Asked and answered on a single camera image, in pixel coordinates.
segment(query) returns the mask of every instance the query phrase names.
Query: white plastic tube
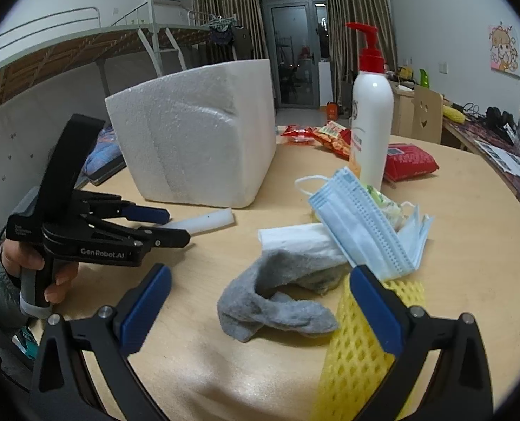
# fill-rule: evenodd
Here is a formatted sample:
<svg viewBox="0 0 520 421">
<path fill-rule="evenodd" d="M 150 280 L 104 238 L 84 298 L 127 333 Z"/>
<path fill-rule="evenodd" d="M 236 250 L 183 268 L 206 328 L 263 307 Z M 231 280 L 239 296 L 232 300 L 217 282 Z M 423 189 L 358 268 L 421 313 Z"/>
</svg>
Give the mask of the white plastic tube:
<svg viewBox="0 0 520 421">
<path fill-rule="evenodd" d="M 223 209 L 210 214 L 180 220 L 179 222 L 166 223 L 166 225 L 161 225 L 159 228 L 185 229 L 190 235 L 193 235 L 232 225 L 234 222 L 235 217 L 232 214 L 232 209 Z"/>
</svg>

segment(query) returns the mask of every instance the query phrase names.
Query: glass door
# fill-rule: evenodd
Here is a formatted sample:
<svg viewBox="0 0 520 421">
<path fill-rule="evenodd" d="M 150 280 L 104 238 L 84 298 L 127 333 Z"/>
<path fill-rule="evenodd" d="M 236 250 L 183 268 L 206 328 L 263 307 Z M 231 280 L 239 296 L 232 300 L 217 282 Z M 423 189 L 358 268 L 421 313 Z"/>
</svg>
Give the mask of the glass door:
<svg viewBox="0 0 520 421">
<path fill-rule="evenodd" d="M 280 106 L 318 107 L 315 96 L 317 75 L 309 36 L 306 5 L 270 8 L 276 63 L 276 93 Z"/>
</svg>

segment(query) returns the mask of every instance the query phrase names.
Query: styrofoam box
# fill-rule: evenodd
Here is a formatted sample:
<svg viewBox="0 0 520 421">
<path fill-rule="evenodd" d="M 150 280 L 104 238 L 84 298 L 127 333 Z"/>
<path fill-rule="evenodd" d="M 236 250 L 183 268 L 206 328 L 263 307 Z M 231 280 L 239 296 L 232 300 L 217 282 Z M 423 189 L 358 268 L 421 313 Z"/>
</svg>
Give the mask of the styrofoam box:
<svg viewBox="0 0 520 421">
<path fill-rule="evenodd" d="M 158 77 L 106 98 L 144 198 L 248 206 L 276 151 L 269 60 Z"/>
</svg>

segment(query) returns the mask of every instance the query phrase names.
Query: tile floor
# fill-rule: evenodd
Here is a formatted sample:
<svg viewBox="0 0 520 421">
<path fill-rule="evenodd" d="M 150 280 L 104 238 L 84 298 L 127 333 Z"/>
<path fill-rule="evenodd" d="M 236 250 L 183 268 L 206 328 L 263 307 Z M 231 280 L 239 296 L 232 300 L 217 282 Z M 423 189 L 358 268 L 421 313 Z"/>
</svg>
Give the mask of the tile floor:
<svg viewBox="0 0 520 421">
<path fill-rule="evenodd" d="M 301 125 L 321 127 L 326 123 L 326 114 L 318 109 L 281 108 L 276 112 L 276 125 Z M 348 119 L 338 119 L 337 123 L 350 127 Z"/>
</svg>

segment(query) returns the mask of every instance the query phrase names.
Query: curtain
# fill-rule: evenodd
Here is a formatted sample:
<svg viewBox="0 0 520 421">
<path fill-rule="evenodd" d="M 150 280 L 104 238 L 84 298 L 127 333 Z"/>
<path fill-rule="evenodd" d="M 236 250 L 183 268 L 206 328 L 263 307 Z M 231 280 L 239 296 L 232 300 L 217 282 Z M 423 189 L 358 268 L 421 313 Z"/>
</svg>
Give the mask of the curtain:
<svg viewBox="0 0 520 421">
<path fill-rule="evenodd" d="M 232 17 L 236 14 L 238 23 L 250 31 L 254 58 L 267 58 L 264 22 L 262 21 L 262 8 L 260 0 L 193 0 L 193 8 L 196 11 Z M 228 49 L 216 49 L 216 55 L 224 57 L 227 61 L 232 59 Z"/>
<path fill-rule="evenodd" d="M 388 69 L 396 70 L 396 39 L 387 0 L 326 0 L 332 91 L 342 102 L 341 83 L 349 71 L 358 72 L 359 52 L 366 46 L 364 35 L 345 26 L 361 22 L 379 29 L 379 49 Z"/>
</svg>

